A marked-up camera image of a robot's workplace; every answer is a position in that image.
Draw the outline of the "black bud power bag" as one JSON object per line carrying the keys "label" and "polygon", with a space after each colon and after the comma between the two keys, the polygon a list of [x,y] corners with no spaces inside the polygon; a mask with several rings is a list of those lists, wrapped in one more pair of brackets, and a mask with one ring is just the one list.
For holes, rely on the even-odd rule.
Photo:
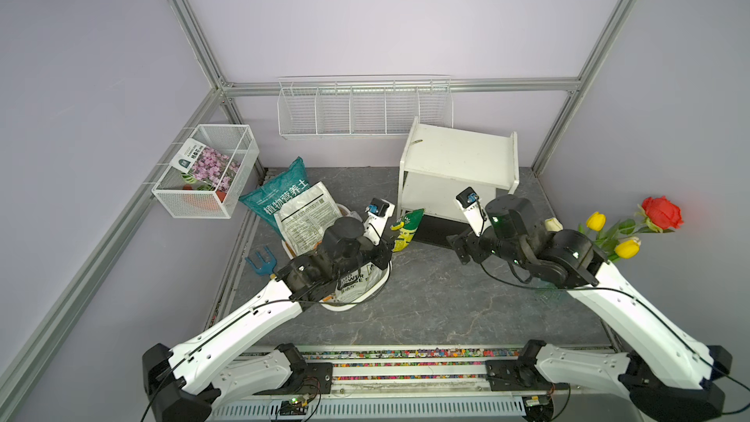
{"label": "black bud power bag", "polygon": [[362,266],[358,271],[341,279],[337,285],[333,301],[335,303],[353,303],[373,289],[383,277],[384,271],[372,264]]}

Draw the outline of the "white fertilizer bag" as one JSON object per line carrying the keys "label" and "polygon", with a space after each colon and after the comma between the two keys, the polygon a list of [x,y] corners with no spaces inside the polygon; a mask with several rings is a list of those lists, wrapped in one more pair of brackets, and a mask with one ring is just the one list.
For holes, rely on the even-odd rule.
{"label": "white fertilizer bag", "polygon": [[342,217],[339,205],[323,183],[317,183],[285,202],[275,222],[294,256],[315,250],[324,232]]}

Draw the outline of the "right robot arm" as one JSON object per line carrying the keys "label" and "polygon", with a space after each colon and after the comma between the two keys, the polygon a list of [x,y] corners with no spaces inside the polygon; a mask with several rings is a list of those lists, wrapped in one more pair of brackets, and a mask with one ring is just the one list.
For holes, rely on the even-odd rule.
{"label": "right robot arm", "polygon": [[471,188],[455,202],[468,230],[447,241],[462,264],[489,257],[550,283],[601,318],[628,345],[624,353],[592,353],[530,340],[513,363],[492,365],[488,379],[503,391],[579,385],[629,400],[654,421],[709,421],[724,415],[732,354],[706,346],[654,310],[605,252],[582,232],[542,218],[523,197],[482,203]]}

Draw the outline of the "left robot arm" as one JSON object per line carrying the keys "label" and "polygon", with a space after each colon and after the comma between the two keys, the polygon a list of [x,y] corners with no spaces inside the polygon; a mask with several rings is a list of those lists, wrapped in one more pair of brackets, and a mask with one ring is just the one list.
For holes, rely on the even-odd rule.
{"label": "left robot arm", "polygon": [[320,246],[270,278],[241,308],[186,342],[156,344],[142,357],[145,414],[157,421],[205,421],[214,408],[257,394],[323,392],[322,375],[292,344],[244,363],[236,358],[313,306],[345,312],[390,279],[394,239],[388,217],[342,217]]}

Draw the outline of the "teal orange soil bag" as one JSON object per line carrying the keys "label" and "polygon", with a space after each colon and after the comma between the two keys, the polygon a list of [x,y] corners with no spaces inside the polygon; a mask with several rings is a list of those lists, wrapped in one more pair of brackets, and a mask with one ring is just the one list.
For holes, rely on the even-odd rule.
{"label": "teal orange soil bag", "polygon": [[275,213],[285,203],[308,191],[310,186],[305,162],[302,157],[297,157],[286,171],[263,183],[252,193],[242,195],[239,201],[280,234]]}

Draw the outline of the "yellow fertilizer bag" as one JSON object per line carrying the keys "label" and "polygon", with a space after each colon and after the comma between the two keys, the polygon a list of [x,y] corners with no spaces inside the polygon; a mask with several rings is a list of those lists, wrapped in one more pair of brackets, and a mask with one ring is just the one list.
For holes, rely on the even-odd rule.
{"label": "yellow fertilizer bag", "polygon": [[412,242],[424,216],[423,209],[410,211],[391,227],[393,252],[405,250]]}

